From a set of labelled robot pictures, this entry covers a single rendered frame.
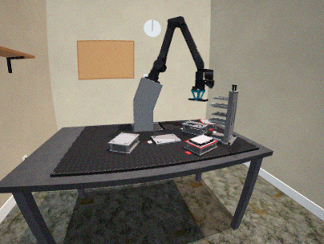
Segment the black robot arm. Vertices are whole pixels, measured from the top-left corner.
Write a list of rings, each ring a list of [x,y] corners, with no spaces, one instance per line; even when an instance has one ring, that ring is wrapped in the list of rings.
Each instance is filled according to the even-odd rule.
[[[167,26],[167,30],[166,30],[166,33],[164,36],[164,41],[162,43],[162,47],[160,49],[160,53],[157,57],[157,60],[153,63],[153,67],[152,67],[150,73],[148,74],[149,78],[147,76],[145,76],[144,78],[147,78],[154,82],[160,83],[158,81],[158,79],[159,79],[158,76],[159,76],[160,72],[165,72],[167,69],[167,66],[165,65],[166,60],[167,60],[167,54],[168,54],[168,50],[169,50],[169,47],[170,47],[170,44],[172,41],[172,36],[173,36],[174,30],[176,29],[176,27],[180,28],[180,30],[184,36],[184,39],[188,45],[188,48],[191,52],[193,60],[196,64],[196,68],[197,68],[196,79],[199,79],[197,86],[205,87],[205,85],[206,85],[207,87],[212,89],[214,87],[213,70],[204,69],[205,66],[204,66],[203,59],[200,56],[200,53],[196,47],[196,44],[192,38],[192,35],[188,29],[188,26],[184,20],[184,17],[182,17],[182,16],[168,19],[168,26]],[[205,73],[205,79],[203,79],[204,73]],[[210,79],[210,80],[207,80],[207,79]]]

